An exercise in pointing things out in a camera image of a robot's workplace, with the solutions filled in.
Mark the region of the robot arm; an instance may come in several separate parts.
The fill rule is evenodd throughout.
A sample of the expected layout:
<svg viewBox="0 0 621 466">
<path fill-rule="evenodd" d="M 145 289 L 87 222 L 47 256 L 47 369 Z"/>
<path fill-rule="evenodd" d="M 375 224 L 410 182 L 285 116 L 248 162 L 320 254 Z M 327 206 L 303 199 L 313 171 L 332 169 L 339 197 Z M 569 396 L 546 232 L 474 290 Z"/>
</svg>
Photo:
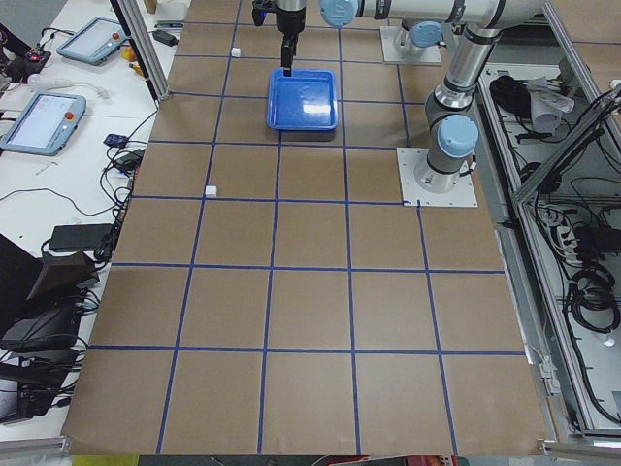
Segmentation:
<svg viewBox="0 0 621 466">
<path fill-rule="evenodd" d="M 406 63 L 440 63 L 442 38 L 439 22 L 405 18 L 393 40 L 397 60 Z"/>
<path fill-rule="evenodd" d="M 465 115 L 477 80 L 504 30 L 539 13 L 541 1 L 321 1 L 323 20 L 342 28 L 358 17 L 375 20 L 432 19 L 463 24 L 450 67 L 429 95 L 425 112 L 431 147 L 418 163 L 414 178 L 423 189 L 445 194 L 461 177 L 464 161 L 474 154 L 476 124 Z"/>
</svg>

